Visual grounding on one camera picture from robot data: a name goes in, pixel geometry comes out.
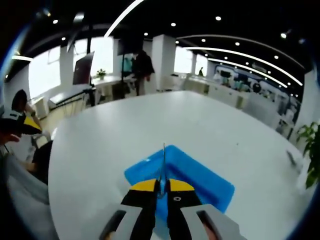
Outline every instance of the potted plant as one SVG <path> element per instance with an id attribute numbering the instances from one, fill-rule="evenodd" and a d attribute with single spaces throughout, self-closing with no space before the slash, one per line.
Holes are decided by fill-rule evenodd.
<path id="1" fill-rule="evenodd" d="M 106 74 L 106 71 L 103 70 L 103 69 L 100 69 L 100 70 L 98 70 L 98 71 L 96 72 L 96 77 L 97 77 L 97 78 L 100 78 L 100 80 L 103 80 L 104 77 L 105 77 L 105 75 L 107 75 L 107 74 Z"/>
<path id="2" fill-rule="evenodd" d="M 303 156 L 309 158 L 309 166 L 306 168 L 305 188 L 313 186 L 320 179 L 320 129 L 316 122 L 310 126 L 303 125 L 297 131 L 296 142 L 301 138 L 305 139 L 306 145 L 303 151 Z"/>

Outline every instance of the blue plastic tray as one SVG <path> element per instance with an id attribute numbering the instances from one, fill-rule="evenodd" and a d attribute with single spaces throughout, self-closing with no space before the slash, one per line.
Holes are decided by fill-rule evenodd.
<path id="1" fill-rule="evenodd" d="M 131 185 L 138 182 L 158 179 L 164 159 L 164 151 L 160 150 L 148 158 L 138 162 L 124 171 Z M 218 176 L 208 168 L 188 156 L 174 145 L 165 148 L 166 174 L 170 179 L 184 181 L 194 187 L 203 204 L 211 204 L 222 213 L 227 210 L 235 192 L 235 186 Z M 167 222 L 167 194 L 157 200 L 156 215 Z"/>

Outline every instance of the black ceiling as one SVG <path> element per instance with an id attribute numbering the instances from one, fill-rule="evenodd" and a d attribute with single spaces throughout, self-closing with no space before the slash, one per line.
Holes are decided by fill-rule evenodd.
<path id="1" fill-rule="evenodd" d="M 51 1 L 44 6 L 51 16 L 42 14 L 40 17 L 39 15 L 35 17 L 20 52 L 24 56 L 34 57 L 54 46 L 66 44 L 67 41 L 62 42 L 61 37 L 68 38 L 74 28 L 74 16 L 80 11 L 84 12 L 83 26 L 105 24 L 104 29 L 95 30 L 93 33 L 96 36 L 103 36 L 108 26 L 131 2 L 131 0 L 122 0 L 112 1 L 111 4 L 110 1 L 77 1 L 66 4 L 66 1 Z M 320 53 L 319 47 L 315 44 L 319 37 L 314 26 L 319 21 L 314 7 L 310 5 L 279 7 L 267 3 L 243 4 L 241 2 L 238 4 L 234 1 L 210 0 L 192 2 L 145 0 L 126 16 L 113 34 L 116 38 L 120 38 L 127 32 L 130 32 L 132 37 L 148 32 L 148 38 L 166 34 L 174 38 L 192 35 L 225 35 L 250 39 L 278 49 L 291 56 L 303 67 L 269 47 L 229 37 L 188 37 L 181 39 L 179 45 L 219 48 L 249 54 L 277 65 L 303 82 L 304 73 L 312 68 L 308 46 L 312 45 L 313 54 Z M 221 17 L 221 21 L 216 21 L 216 16 Z M 53 24 L 55 19 L 58 20 L 57 24 Z M 280 37 L 283 32 L 289 32 L 286 39 Z M 81 37 L 86 37 L 86 32 L 79 36 Z M 302 38 L 307 40 L 304 44 L 299 43 Z M 196 53 L 205 54 L 203 51 L 196 51 Z M 279 59 L 274 59 L 274 55 L 278 55 Z M 209 57 L 218 59 L 223 59 L 225 56 L 228 56 L 228 61 L 238 64 L 253 62 L 235 54 L 216 51 L 209 53 Z M 17 72 L 23 64 L 26 63 L 19 61 L 20 66 L 17 64 L 13 66 L 12 73 Z M 292 83 L 291 88 L 298 87 L 283 73 L 263 63 L 259 64 L 270 70 L 272 77 L 282 82 Z"/>

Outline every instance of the white desk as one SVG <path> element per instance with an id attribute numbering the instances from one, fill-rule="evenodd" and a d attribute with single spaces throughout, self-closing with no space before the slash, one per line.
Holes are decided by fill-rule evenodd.
<path id="1" fill-rule="evenodd" d="M 135 80 L 136 79 L 132 78 L 131 75 L 123 78 L 123 81 L 126 82 L 126 83 L 134 82 Z M 121 76 L 113 76 L 113 75 L 105 76 L 103 79 L 100 79 L 100 78 L 92 79 L 92 83 L 96 87 L 95 104 L 96 105 L 98 104 L 100 96 L 101 96 L 102 91 L 103 91 L 103 88 L 105 88 L 107 86 L 115 85 L 115 84 L 120 83 L 120 82 L 121 82 Z M 105 93 L 105 94 L 112 97 L 112 89 L 108 88 L 107 91 L 108 92 Z"/>
<path id="2" fill-rule="evenodd" d="M 294 157 L 301 153 L 277 132 L 194 92 L 158 93 L 98 105 L 61 121 L 48 178 L 60 240 L 94 239 L 91 231 L 104 226 L 98 218 L 106 206 L 120 203 L 129 190 L 124 170 L 163 143 L 235 185 L 226 215 L 248 240 L 285 239 L 307 208 L 286 150 Z M 158 230 L 152 240 L 163 239 Z"/>

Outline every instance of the curved ceiling light strip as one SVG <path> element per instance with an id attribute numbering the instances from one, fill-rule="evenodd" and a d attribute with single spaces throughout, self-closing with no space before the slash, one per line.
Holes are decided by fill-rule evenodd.
<path id="1" fill-rule="evenodd" d="M 274 64 L 272 64 L 272 63 L 270 63 L 268 61 L 262 60 L 260 58 L 255 57 L 255 56 L 251 56 L 251 55 L 248 55 L 248 54 L 245 54 L 245 53 L 242 53 L 242 52 L 231 51 L 231 50 L 220 49 L 220 48 L 213 48 L 213 47 L 200 47 L 200 46 L 199 47 L 198 46 L 187 46 L 187 47 L 184 47 L 184 49 L 187 49 L 187 50 L 217 51 L 217 52 L 223 52 L 223 53 L 229 53 L 229 54 L 236 54 L 236 55 L 240 55 L 240 56 L 247 57 L 247 58 L 250 58 L 250 59 L 254 59 L 256 61 L 259 61 L 261 63 L 267 64 L 270 67 L 273 67 L 273 68 L 277 69 L 278 71 L 280 71 L 283 74 L 287 75 L 289 78 L 291 78 L 293 81 L 295 81 L 300 86 L 303 85 L 298 79 L 296 79 L 294 76 L 292 76 L 290 73 L 286 72 L 285 70 L 281 69 L 280 67 L 278 67 L 278 66 L 276 66 L 276 65 L 274 65 Z"/>
<path id="2" fill-rule="evenodd" d="M 107 38 L 110 36 L 112 31 L 118 26 L 118 24 L 133 10 L 136 6 L 142 3 L 144 0 L 135 0 L 131 3 L 119 16 L 118 18 L 112 23 L 111 27 L 106 31 L 104 37 Z"/>
<path id="3" fill-rule="evenodd" d="M 248 67 L 248 66 L 244 66 L 244 65 L 241 65 L 241 64 L 238 64 L 238 63 L 235 63 L 235 62 L 231 62 L 231 61 L 225 61 L 225 60 L 220 60 L 220 59 L 215 59 L 215 58 L 208 58 L 209 61 L 213 61 L 213 62 L 219 62 L 219 63 L 223 63 L 223 64 L 230 64 L 230 65 L 233 65 L 233 66 L 237 66 L 237 67 L 240 67 L 240 68 L 243 68 L 243 69 L 247 69 L 247 70 L 250 70 L 252 72 L 255 72 L 257 74 L 260 74 L 266 78 L 269 78 L 271 80 L 273 80 L 274 82 L 276 82 L 277 84 L 287 88 L 288 86 L 285 85 L 284 83 L 280 82 L 279 80 L 275 79 L 274 77 L 272 76 L 269 76 L 261 71 L 258 71 L 258 70 L 255 70 L 254 68 L 251 68 L 251 67 Z"/>
<path id="4" fill-rule="evenodd" d="M 235 39 L 235 40 L 242 40 L 242 41 L 247 41 L 247 42 L 251 42 L 251 43 L 254 43 L 254 44 L 258 44 L 258 45 L 261 45 L 261 46 L 264 46 L 266 48 L 272 49 L 272 50 L 274 50 L 274 51 L 286 56 L 287 58 L 289 58 L 291 61 L 293 61 L 296 64 L 298 64 L 303 69 L 306 69 L 301 63 L 299 63 L 297 60 L 295 60 L 293 57 L 289 56 L 288 54 L 284 53 L 283 51 L 280 51 L 279 49 L 276 49 L 276 48 L 274 48 L 272 46 L 269 46 L 267 44 L 264 44 L 262 42 L 251 40 L 251 39 L 244 38 L 244 37 L 229 36 L 229 35 L 218 35 L 218 34 L 198 34 L 198 35 L 180 36 L 180 37 L 177 37 L 176 39 L 204 38 L 204 37 Z"/>
<path id="5" fill-rule="evenodd" d="M 31 62 L 31 61 L 33 60 L 32 57 L 17 56 L 17 55 L 13 55 L 13 56 L 12 56 L 12 59 L 15 59 L 15 60 L 24 60 L 24 61 L 29 61 L 29 62 Z"/>

